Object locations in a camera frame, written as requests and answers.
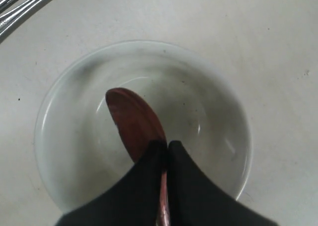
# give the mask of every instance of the bowl rim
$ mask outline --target bowl rim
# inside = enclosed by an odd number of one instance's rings
[[[94,49],[93,51],[89,52],[86,55],[83,55],[82,57],[80,57],[79,59],[75,60],[72,64],[70,64],[65,70],[62,71],[62,73],[57,77],[57,79],[53,82],[53,84],[50,86],[49,90],[47,91],[47,93],[45,94],[38,113],[37,113],[37,117],[36,117],[36,122],[35,122],[35,128],[34,128],[34,154],[35,154],[35,159],[36,159],[36,165],[37,165],[37,169],[41,178],[42,183],[44,184],[45,188],[46,188],[46,192],[48,193],[48,195],[50,196],[50,198],[53,200],[53,202],[58,206],[58,204],[55,202],[54,198],[51,195],[51,192],[48,190],[48,186],[43,178],[43,174],[44,172],[42,172],[42,170],[40,169],[40,162],[39,162],[39,149],[42,147],[42,145],[40,144],[40,135],[39,133],[42,131],[43,125],[45,123],[45,118],[48,112],[48,108],[51,104],[52,101],[52,96],[54,94],[54,92],[56,91],[57,87],[60,85],[60,82],[62,82],[65,78],[67,78],[69,75],[71,75],[74,71],[80,69],[80,63],[89,59],[90,57],[97,55],[100,52],[104,52],[108,49],[112,49],[114,47],[118,47],[121,45],[144,45],[144,44],[148,44],[148,45],[165,45],[167,47],[170,48],[176,48],[178,49],[178,51],[181,51],[185,54],[187,54],[191,59],[195,59],[196,61],[199,61],[203,66],[206,67],[206,69],[208,71],[210,71],[215,77],[216,79],[218,79],[227,89],[227,91],[232,95],[232,97],[235,99],[235,101],[238,104],[238,108],[240,113],[243,116],[243,119],[245,121],[245,125],[246,125],[246,131],[247,131],[247,154],[245,157],[245,167],[244,167],[244,171],[242,173],[242,184],[237,192],[237,195],[235,196],[235,199],[238,200],[240,195],[242,194],[250,171],[251,171],[251,166],[252,166],[252,158],[253,158],[253,146],[252,146],[252,131],[251,131],[251,124],[250,124],[250,120],[248,118],[248,115],[245,111],[244,105],[242,103],[242,101],[239,98],[239,95],[236,93],[235,89],[232,87],[231,83],[229,83],[228,80],[226,80],[226,78],[223,76],[223,74],[220,73],[220,71],[214,67],[214,65],[204,59],[203,57],[201,57],[198,53],[194,52],[194,51],[190,51],[186,48],[180,47],[178,45],[175,44],[171,44],[168,42],[162,42],[162,41],[155,41],[155,40],[128,40],[128,41],[120,41],[120,42],[116,42],[110,45],[106,45],[106,46],[102,46],[99,48]]]

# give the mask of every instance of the white bowl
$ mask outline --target white bowl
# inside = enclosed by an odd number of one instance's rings
[[[104,99],[108,89],[119,86],[143,97],[157,113],[167,140],[181,140],[203,172],[238,198],[252,148],[247,118],[228,83],[190,51],[130,41],[75,62],[40,107],[38,168],[64,213],[109,189],[133,165]]]

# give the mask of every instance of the white table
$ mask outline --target white table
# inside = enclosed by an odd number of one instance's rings
[[[214,63],[252,124],[239,200],[281,226],[318,225],[318,0],[53,0],[0,44],[1,226],[58,219],[33,153],[40,103],[74,60],[128,39]]]

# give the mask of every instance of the white surface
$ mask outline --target white surface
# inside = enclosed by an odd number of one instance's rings
[[[35,128],[53,201],[63,212],[79,208],[132,167],[105,101],[114,87],[142,96],[168,142],[182,141],[205,174],[238,198],[250,170],[250,131],[228,84],[209,62],[161,42],[122,42],[76,62],[45,97]]]
[[[282,226],[318,225],[318,0],[53,0],[0,44],[0,225],[52,225],[33,129],[58,75],[127,39],[176,43],[232,81],[252,124],[240,200]]]

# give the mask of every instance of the wooden spoon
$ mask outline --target wooden spoon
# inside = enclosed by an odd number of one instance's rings
[[[165,141],[161,123],[151,107],[136,93],[126,88],[113,88],[106,92],[106,103],[117,125],[121,140],[136,162],[145,152],[151,140]],[[157,218],[159,226],[169,226],[166,171],[162,172],[160,206]]]

